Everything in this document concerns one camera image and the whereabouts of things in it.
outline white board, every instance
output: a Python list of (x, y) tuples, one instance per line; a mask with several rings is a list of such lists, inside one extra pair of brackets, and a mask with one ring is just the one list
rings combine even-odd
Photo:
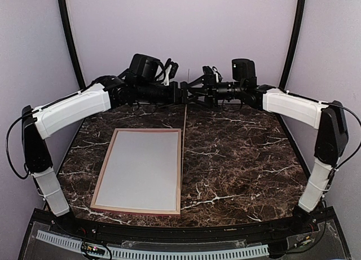
[(181, 129), (116, 129), (91, 208), (179, 215)]

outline white vent grille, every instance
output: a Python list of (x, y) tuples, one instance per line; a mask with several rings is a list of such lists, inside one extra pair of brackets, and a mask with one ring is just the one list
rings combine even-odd
[[(36, 237), (39, 240), (49, 244), (81, 253), (81, 240), (58, 236), (54, 233), (38, 230)], [(129, 250), (108, 246), (113, 254), (113, 259), (129, 260), (239, 260), (252, 259), (255, 257), (268, 256), (268, 245), (254, 246), (250, 248), (218, 250), (213, 252), (149, 252), (143, 250)], [(104, 259), (109, 259), (109, 253), (106, 251)]]

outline robotic hand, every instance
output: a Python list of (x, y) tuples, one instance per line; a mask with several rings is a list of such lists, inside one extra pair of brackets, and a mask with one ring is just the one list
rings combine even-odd
[[(159, 66), (161, 73), (156, 75)], [(303, 98), (269, 85), (258, 86), (254, 63), (248, 59), (232, 61), (234, 82), (222, 82), (215, 67), (203, 67), (204, 75), (191, 83), (182, 82), (178, 88), (177, 82), (169, 81), (177, 68), (170, 59), (162, 65), (158, 59), (136, 54), (130, 68), (117, 77), (100, 77), (72, 95), (34, 109), (31, 106), (23, 109), (20, 120), (25, 163), (51, 211), (56, 216), (69, 212), (44, 141), (59, 129), (92, 114), (141, 101), (166, 105), (193, 102), (217, 107), (219, 100), (239, 99), (255, 109), (288, 116), (319, 131), (315, 165), (293, 213), (296, 219), (304, 220), (327, 191), (347, 145), (349, 136), (342, 104)]]

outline brown marble surface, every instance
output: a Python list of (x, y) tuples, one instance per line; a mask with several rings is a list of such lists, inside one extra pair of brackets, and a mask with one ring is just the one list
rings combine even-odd
[(227, 105), (187, 107), (180, 217), (119, 214), (89, 208), (115, 128), (181, 128), (185, 106), (121, 107), (87, 118), (59, 180), (75, 215), (137, 226), (200, 227), (291, 216), (306, 177), (273, 114)]

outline white wall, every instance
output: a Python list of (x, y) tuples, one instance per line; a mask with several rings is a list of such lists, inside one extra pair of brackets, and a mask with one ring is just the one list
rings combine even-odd
[(297, 0), (68, 0), (85, 79), (120, 74), (135, 53), (179, 64), (176, 79), (231, 60), (256, 63), (260, 83), (278, 85)]
[[(0, 0), (0, 244), (1, 259), (17, 259), (34, 207), (43, 202), (31, 178), (12, 173), (5, 155), (5, 135), (24, 106), (37, 106), (77, 90), (57, 0)], [(49, 139), (58, 168), (77, 125)], [(10, 150), (23, 173), (20, 125), (11, 134)]]
[[(316, 99), (339, 100), (361, 116), (360, 79), (361, 0), (307, 0), (287, 88)], [(360, 141), (360, 127), (346, 115), (350, 141), (345, 155), (349, 155)], [(291, 120), (287, 124), (312, 168), (316, 131)], [(341, 168), (327, 194), (355, 259), (361, 258), (360, 165), (359, 153)]]

